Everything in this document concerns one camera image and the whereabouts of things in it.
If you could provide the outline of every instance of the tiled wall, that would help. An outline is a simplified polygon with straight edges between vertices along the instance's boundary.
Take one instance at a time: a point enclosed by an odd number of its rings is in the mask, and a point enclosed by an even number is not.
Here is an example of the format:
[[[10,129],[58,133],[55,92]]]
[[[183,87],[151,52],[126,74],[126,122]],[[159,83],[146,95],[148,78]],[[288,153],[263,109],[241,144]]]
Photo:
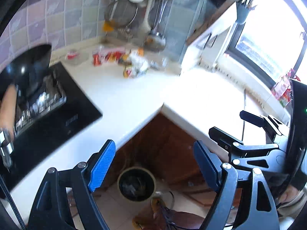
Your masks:
[[[27,0],[0,37],[0,71],[30,47],[53,49],[102,34],[104,8],[111,0]]]
[[[52,43],[58,49],[103,35],[106,6],[113,0],[27,0],[0,37],[0,71],[30,47]],[[164,54],[183,58],[185,40],[194,28],[202,0],[170,0],[161,30],[167,39]],[[150,21],[153,22],[156,6]]]
[[[161,32],[166,37],[166,48],[162,52],[173,60],[182,60],[186,49],[185,40],[194,31],[204,0],[169,0],[161,22]],[[149,21],[153,24],[157,1],[151,10]]]

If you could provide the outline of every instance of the stove burner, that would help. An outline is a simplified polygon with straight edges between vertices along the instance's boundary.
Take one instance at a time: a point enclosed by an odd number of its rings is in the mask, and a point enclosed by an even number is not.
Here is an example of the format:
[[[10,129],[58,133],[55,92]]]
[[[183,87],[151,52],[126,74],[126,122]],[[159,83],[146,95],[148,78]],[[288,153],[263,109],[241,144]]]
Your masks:
[[[66,94],[56,80],[55,72],[44,77],[42,86],[28,99],[26,108],[16,107],[16,136],[29,128],[35,121],[66,102]]]

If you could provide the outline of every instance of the power cord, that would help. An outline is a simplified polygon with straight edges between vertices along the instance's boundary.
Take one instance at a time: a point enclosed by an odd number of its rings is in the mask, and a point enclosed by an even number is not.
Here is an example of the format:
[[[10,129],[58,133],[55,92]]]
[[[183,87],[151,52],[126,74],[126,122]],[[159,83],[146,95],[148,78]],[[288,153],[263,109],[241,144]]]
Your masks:
[[[11,197],[11,194],[10,194],[9,190],[7,189],[7,186],[5,185],[5,182],[4,182],[1,175],[0,175],[0,187],[3,191],[3,193],[5,194],[5,196],[7,197],[7,200],[9,201],[9,203],[10,203],[12,209],[13,209],[13,212],[14,212],[22,230],[26,230],[27,229],[26,225],[25,225],[25,223],[24,223],[24,221],[23,221],[23,219],[22,219],[22,217],[21,217],[21,215],[20,215],[20,213],[19,213],[19,211],[18,211],[18,209],[15,205],[15,202],[13,201],[13,198]]]
[[[180,227],[180,226],[176,225],[174,222],[170,221],[168,219],[168,217],[167,217],[167,211],[169,211],[169,208],[163,207],[161,205],[161,211],[162,211],[163,218],[165,219],[166,224],[167,224],[169,230],[171,230],[171,227],[173,227],[175,230],[178,230],[178,229],[182,229],[182,230],[199,230],[198,228],[184,228],[184,227]],[[232,227],[233,225],[234,225],[234,223],[226,225],[225,227]]]

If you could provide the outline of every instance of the black stove top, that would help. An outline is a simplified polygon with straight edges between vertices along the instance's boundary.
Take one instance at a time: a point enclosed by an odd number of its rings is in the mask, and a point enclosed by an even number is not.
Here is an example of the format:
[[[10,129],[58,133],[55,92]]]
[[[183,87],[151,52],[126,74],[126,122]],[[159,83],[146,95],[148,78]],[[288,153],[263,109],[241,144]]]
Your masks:
[[[51,72],[55,71],[67,101],[33,123],[15,139],[10,172],[3,166],[2,161],[0,162],[0,173],[9,190],[68,139],[102,117],[62,63],[59,62],[49,69]]]

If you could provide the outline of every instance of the window frame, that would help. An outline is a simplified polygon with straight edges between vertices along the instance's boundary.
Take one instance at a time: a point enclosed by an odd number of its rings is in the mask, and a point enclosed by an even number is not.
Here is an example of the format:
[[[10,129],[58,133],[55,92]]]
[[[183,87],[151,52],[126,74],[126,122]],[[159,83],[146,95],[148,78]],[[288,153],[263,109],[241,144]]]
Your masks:
[[[302,27],[304,28],[305,32],[307,32],[307,22],[305,21],[303,15],[301,14],[300,10],[297,8],[293,0],[284,0],[290,9],[294,12],[298,20],[300,21]],[[262,70],[255,62],[253,62],[251,59],[249,59],[245,54],[240,52],[238,49],[236,49],[237,42],[240,39],[240,36],[243,32],[245,24],[236,25],[236,28],[234,30],[234,34],[232,35],[230,44],[228,45],[228,48],[226,50],[226,53],[229,54],[233,59],[238,61],[240,64],[242,64],[244,67],[246,67],[248,70],[250,70],[259,80],[261,80],[269,89],[271,89],[275,85],[275,81],[264,71]],[[300,55],[293,66],[293,69],[295,73],[297,72],[298,68],[300,67],[300,64],[304,58],[305,52],[307,50],[307,36],[306,33],[303,35],[304,43],[302,50],[300,52]]]

